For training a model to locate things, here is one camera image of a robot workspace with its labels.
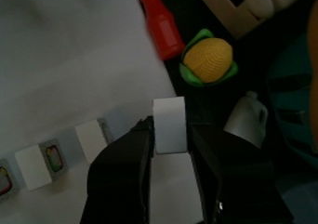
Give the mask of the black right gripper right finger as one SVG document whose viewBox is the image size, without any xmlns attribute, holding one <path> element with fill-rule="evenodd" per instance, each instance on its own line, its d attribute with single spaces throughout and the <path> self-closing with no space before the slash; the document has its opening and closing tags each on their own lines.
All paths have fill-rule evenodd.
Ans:
<svg viewBox="0 0 318 224">
<path fill-rule="evenodd" d="M 274 165 L 249 141 L 212 125 L 188 127 L 200 224 L 293 224 L 274 184 Z"/>
</svg>

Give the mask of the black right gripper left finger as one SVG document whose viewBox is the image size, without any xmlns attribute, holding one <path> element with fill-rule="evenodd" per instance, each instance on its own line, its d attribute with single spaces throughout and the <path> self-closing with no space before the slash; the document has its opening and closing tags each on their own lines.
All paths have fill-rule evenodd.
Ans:
<svg viewBox="0 0 318 224">
<path fill-rule="evenodd" d="M 140 120 L 90 165 L 79 224 L 150 224 L 154 122 Z"/>
</svg>

